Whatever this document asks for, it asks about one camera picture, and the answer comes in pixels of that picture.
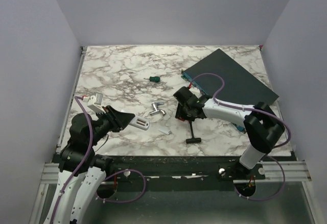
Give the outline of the white remote control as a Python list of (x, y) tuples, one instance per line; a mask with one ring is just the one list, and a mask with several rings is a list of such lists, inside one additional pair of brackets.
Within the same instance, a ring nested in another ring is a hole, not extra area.
[(135, 128), (147, 131), (150, 127), (150, 122), (140, 116), (135, 116), (129, 123), (130, 126), (133, 126)]

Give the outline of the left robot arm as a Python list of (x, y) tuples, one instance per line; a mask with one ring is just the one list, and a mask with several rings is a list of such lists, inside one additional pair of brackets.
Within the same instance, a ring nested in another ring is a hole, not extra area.
[(95, 154), (97, 145), (109, 132), (120, 132), (136, 122), (136, 115), (104, 107), (93, 120), (86, 112), (75, 115), (70, 138), (60, 153), (58, 182), (44, 223), (81, 223), (100, 182), (113, 176), (112, 160)]

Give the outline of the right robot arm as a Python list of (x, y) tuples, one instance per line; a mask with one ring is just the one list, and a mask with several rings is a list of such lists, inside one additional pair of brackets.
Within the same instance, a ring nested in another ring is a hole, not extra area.
[(253, 174), (255, 165), (274, 149), (285, 132), (282, 120), (263, 102), (240, 105), (208, 95), (197, 97), (187, 87), (181, 87), (173, 96), (178, 101), (178, 119), (220, 119), (245, 128), (250, 145), (235, 166), (235, 173), (241, 179)]

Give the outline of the white battery cover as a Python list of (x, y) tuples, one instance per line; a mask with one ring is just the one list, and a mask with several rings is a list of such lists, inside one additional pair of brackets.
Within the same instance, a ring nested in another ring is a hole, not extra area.
[(163, 133), (163, 134), (166, 134), (166, 135), (170, 135), (171, 134), (171, 130), (166, 128), (166, 127), (160, 127), (158, 128), (158, 130)]

